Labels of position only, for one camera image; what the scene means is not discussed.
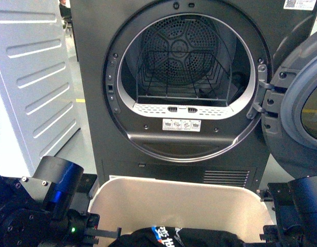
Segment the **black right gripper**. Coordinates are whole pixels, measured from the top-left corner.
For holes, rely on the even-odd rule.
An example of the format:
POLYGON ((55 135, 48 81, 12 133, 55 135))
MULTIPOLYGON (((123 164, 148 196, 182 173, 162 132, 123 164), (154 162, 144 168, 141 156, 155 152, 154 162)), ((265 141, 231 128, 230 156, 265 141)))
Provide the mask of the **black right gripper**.
POLYGON ((265 242, 265 246, 278 246, 279 237, 276 225, 264 225, 263 233, 259 235, 260 240, 265 242))

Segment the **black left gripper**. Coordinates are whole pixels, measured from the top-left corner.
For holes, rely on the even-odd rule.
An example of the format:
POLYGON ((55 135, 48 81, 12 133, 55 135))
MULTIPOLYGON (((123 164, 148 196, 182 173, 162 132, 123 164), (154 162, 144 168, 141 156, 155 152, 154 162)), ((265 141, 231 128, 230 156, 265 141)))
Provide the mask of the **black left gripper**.
POLYGON ((117 239, 122 228, 115 231, 99 230, 100 216, 98 214, 80 214, 75 209, 68 211, 68 244, 74 246, 94 246, 99 243, 97 237, 117 239))

